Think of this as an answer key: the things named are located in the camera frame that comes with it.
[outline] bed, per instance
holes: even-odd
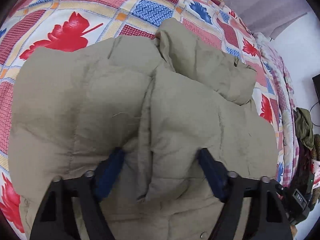
[[[290,74],[268,40],[261,33],[252,34],[223,0],[19,0],[0,28],[0,209],[20,239],[27,237],[7,151],[13,86],[25,60],[38,47],[75,51],[118,35],[152,39],[170,17],[256,70],[252,97],[258,115],[274,128],[275,178],[290,185],[299,155]]]

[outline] orange square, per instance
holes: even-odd
[[[182,8],[177,7],[177,8],[176,8],[176,11],[177,11],[179,14],[181,14],[181,12],[182,12]]]
[[[119,13],[118,16],[116,17],[116,20],[119,21],[124,21],[124,19],[126,19],[127,15],[124,13]]]
[[[53,5],[51,6],[52,9],[56,9],[58,7],[59,3],[58,2],[54,2]]]
[[[5,74],[7,73],[7,71],[8,71],[8,70],[7,70],[6,68],[4,68],[4,69],[2,70],[2,73],[1,73],[1,75],[0,75],[0,79],[5,76]]]

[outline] olive green fabric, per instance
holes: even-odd
[[[199,148],[243,177],[275,175],[273,127],[251,98],[256,72],[175,19],[156,36],[119,36],[71,53],[40,48],[24,64],[9,167],[27,236],[51,179],[94,170],[114,147],[125,149],[125,163],[100,206],[117,240],[210,233],[222,204],[197,163]],[[238,239],[248,208],[246,200]]]
[[[296,136],[309,150],[313,148],[313,125],[310,112],[307,109],[297,107],[294,124]]]

